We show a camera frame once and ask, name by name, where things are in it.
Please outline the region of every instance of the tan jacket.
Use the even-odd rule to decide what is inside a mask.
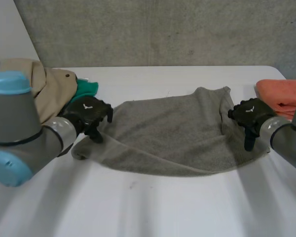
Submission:
[[[28,78],[41,123],[57,116],[77,90],[73,72],[44,68],[40,61],[24,58],[4,59],[0,63],[0,72],[4,71],[21,71]]]

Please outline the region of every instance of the teal towel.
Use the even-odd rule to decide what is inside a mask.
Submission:
[[[97,82],[87,82],[83,79],[77,79],[77,91],[70,103],[82,96],[95,96],[98,92],[99,84]]]

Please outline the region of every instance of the folded cloth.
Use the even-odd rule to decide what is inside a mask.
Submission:
[[[88,137],[72,150],[112,169],[166,176],[225,172],[261,157],[268,147],[259,139],[244,150],[244,130],[227,112],[230,89],[198,88],[191,95],[128,101],[114,109],[112,123],[98,127],[104,143]]]
[[[259,97],[274,111],[293,119],[296,110],[296,80],[264,79],[257,82]]]
[[[24,58],[4,59],[0,63],[0,72],[4,71],[21,71],[30,81],[41,123],[57,116],[77,90],[73,72],[44,68],[40,61]]]
[[[83,79],[77,80],[77,91],[70,103],[82,96],[95,96],[98,92],[99,84],[97,82],[88,82]]]

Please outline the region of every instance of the concrete wall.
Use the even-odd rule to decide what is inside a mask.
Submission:
[[[50,67],[270,65],[296,78],[296,0],[14,0]]]

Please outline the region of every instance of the table surface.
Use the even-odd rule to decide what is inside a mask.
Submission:
[[[231,88],[255,97],[267,66],[67,68],[99,82],[97,97],[127,100]],[[71,155],[18,188],[0,185],[0,237],[296,237],[296,170],[274,152],[240,169],[174,178],[120,172]]]

